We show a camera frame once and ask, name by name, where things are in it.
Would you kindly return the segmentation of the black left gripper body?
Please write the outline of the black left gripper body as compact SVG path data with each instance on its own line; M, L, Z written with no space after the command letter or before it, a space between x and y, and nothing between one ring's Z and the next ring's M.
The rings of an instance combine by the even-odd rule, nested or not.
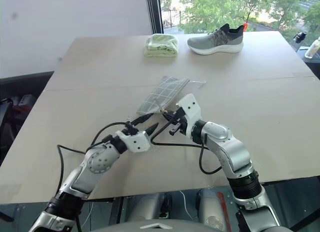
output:
M135 128L134 125L132 125L129 121L127 121L124 124L124 129L122 130L122 133L127 136L136 135L139 132L137 128Z

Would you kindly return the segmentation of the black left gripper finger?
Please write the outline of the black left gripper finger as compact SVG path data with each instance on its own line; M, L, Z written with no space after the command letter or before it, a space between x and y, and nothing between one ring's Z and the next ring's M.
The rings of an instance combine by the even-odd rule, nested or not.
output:
M138 124L142 124L142 123L146 122L148 119L150 119L152 117L152 115L153 115L153 113L141 115L140 117L136 118L133 121L133 125L137 126Z
M159 123L157 122L157 123L149 126L149 127L145 130L147 136L152 135L152 134L154 133L154 131L157 129L158 125L159 125Z

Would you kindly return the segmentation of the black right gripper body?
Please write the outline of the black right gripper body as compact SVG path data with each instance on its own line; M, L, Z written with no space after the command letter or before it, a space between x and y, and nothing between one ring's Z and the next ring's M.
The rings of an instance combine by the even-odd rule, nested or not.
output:
M181 130L180 133L183 135L186 135L186 130L187 130L187 120L185 118L185 112L182 108L178 108L175 111L175 117L174 120L171 122L173 125L181 125Z

